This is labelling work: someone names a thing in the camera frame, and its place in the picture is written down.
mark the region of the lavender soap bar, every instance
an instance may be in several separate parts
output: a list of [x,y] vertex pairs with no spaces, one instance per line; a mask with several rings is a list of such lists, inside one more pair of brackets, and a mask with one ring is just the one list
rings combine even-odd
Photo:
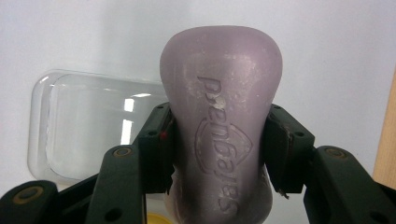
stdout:
[[161,78],[178,127],[166,206],[179,223],[262,223],[272,194],[260,138],[282,73],[268,35],[212,26],[173,36]]

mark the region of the screw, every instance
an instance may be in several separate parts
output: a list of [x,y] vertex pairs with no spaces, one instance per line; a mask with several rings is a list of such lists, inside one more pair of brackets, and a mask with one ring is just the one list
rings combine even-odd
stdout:
[[326,148],[325,151],[327,152],[327,154],[338,159],[345,159],[347,157],[347,154],[338,148],[329,147]]
[[115,156],[115,157],[124,157],[124,156],[128,156],[131,153],[132,153],[132,150],[130,148],[122,147],[122,148],[118,148],[117,150],[115,150],[113,152],[113,156]]
[[44,192],[43,187],[40,186],[32,186],[26,189],[21,190],[18,192],[14,198],[12,199],[12,202],[15,204],[25,204],[29,203],[38,197]]

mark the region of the wooden panel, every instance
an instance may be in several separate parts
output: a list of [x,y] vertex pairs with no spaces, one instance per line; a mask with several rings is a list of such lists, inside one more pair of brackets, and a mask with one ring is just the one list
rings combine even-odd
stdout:
[[375,160],[375,181],[396,189],[396,71]]

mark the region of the white background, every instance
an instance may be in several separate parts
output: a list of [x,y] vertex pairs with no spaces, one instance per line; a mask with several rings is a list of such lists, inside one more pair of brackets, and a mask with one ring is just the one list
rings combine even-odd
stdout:
[[[28,180],[31,92],[50,69],[160,80],[175,33],[244,25],[279,45],[275,103],[372,173],[396,62],[393,0],[0,2],[0,195]],[[302,197],[274,195],[266,223],[307,223]]]

